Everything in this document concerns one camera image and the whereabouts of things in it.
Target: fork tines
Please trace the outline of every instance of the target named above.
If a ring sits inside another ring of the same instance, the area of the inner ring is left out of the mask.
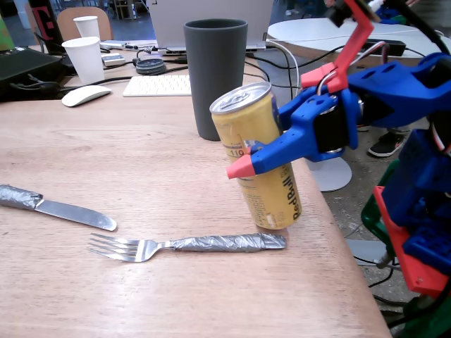
[[[89,245],[94,248],[101,249],[101,251],[93,249],[92,247],[89,248],[90,251],[105,257],[118,259],[120,261],[135,261],[134,257],[137,254],[137,248],[140,241],[127,240],[94,233],[91,235],[98,238],[91,238]]]

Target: white paper cup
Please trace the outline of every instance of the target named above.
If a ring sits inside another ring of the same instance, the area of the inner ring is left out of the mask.
[[[105,80],[98,37],[80,37],[65,41],[62,46],[83,84]]]
[[[100,39],[99,23],[96,16],[80,16],[73,20],[82,37],[98,37]]]

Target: can lid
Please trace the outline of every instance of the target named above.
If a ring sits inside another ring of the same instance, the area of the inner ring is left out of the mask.
[[[215,100],[210,106],[210,111],[215,115],[229,114],[250,106],[271,90],[270,82],[256,82],[234,89]]]

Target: metal fork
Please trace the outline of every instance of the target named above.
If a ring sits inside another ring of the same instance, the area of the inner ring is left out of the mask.
[[[158,250],[173,249],[202,252],[255,252],[284,249],[287,242],[279,234],[241,234],[238,236],[189,237],[157,243],[149,239],[129,240],[102,234],[91,234],[90,251],[125,262],[148,261]]]

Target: gray cup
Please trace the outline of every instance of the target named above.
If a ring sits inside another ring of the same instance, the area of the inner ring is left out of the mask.
[[[242,86],[247,22],[198,20],[185,23],[183,30],[197,131],[204,139],[219,141],[209,108],[218,97]]]

